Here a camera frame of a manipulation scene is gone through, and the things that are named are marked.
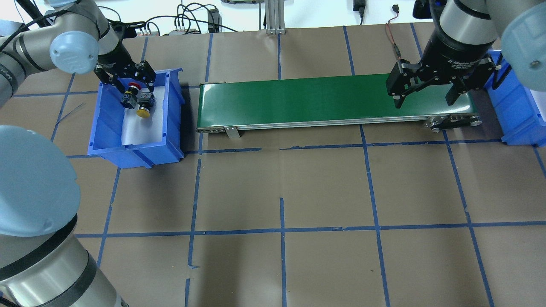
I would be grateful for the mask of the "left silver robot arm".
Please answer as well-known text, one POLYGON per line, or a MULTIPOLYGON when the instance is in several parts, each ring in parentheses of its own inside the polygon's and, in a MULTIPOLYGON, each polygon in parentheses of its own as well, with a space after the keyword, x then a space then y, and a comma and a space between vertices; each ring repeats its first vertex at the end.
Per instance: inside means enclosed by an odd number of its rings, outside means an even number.
POLYGON ((33 75, 34 93, 64 85, 62 71, 94 72, 121 95, 115 107, 141 108, 139 90, 152 92, 156 74, 125 49, 93 0, 49 0, 1 38, 1 303, 14 307, 126 307, 93 256, 76 238, 81 199, 74 168, 51 140, 60 98, 16 98, 33 75))

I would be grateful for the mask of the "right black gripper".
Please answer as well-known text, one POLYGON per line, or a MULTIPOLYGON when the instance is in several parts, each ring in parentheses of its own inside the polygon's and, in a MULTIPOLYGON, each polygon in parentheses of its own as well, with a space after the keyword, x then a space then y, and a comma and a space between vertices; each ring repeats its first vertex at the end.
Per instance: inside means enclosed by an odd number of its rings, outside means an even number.
POLYGON ((447 105, 452 106, 461 95, 484 87, 496 69, 489 54, 469 67, 445 58, 440 58, 439 62, 433 64, 425 64, 423 61, 411 64, 400 59, 394 64, 386 80, 386 89, 388 95, 393 97, 396 109, 400 109, 406 97, 416 91, 427 86, 452 85, 445 95, 447 105))

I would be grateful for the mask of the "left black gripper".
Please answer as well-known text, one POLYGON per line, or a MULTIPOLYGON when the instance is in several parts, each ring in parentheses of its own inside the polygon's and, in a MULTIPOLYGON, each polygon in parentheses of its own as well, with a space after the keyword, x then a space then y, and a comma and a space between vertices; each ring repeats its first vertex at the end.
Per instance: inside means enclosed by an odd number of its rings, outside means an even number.
POLYGON ((121 83, 122 78, 129 78, 139 85, 145 85, 150 93, 154 92, 156 72, 145 60, 135 63, 131 58, 112 58, 101 55, 94 68, 94 74, 103 85, 112 85, 122 95, 128 88, 121 83))

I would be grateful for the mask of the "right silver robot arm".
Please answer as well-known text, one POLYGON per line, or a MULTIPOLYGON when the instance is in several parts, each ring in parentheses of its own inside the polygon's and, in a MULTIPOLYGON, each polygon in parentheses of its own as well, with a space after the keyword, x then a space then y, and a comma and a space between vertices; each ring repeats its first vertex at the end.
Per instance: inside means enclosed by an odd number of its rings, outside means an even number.
POLYGON ((487 55, 496 40, 503 58, 527 88, 545 91, 545 2, 543 0, 447 0, 428 2, 435 30, 421 60, 398 59, 386 89, 401 108, 408 95, 427 86, 452 85, 448 105, 481 89, 497 69, 487 55))

